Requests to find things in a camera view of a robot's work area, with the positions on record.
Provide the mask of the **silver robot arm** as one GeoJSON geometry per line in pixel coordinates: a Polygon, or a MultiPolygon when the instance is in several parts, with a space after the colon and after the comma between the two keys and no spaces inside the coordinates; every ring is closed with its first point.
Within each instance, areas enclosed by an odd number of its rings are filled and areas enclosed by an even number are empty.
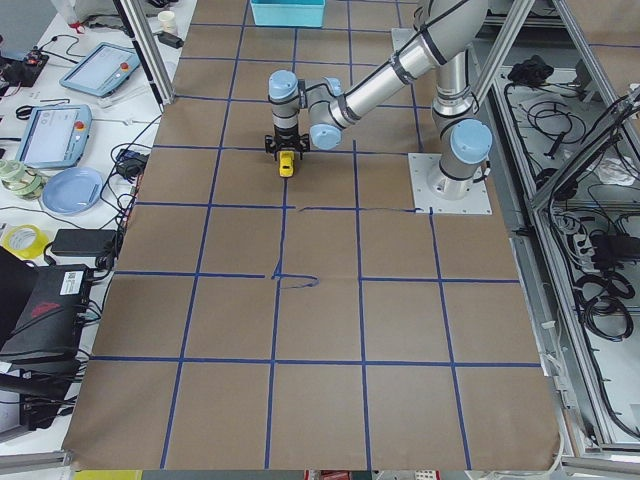
{"type": "Polygon", "coordinates": [[[440,170],[456,183],[466,181],[449,143],[457,124],[472,118],[480,103],[469,85],[467,51],[487,11],[486,1],[420,1],[409,40],[347,90],[332,77],[300,79],[289,70],[273,72],[268,100],[274,133],[265,137],[265,151],[280,162],[285,152],[301,156],[311,147],[331,150],[342,142],[344,130],[434,70],[432,118],[449,158],[440,161],[440,170]]]}

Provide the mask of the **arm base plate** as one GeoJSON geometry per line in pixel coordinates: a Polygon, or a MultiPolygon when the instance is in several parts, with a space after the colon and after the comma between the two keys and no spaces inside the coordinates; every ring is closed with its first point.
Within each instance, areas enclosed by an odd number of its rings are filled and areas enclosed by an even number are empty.
{"type": "Polygon", "coordinates": [[[409,153],[414,209],[423,214],[491,215],[481,166],[466,180],[453,180],[440,169],[438,153],[409,153]]]}

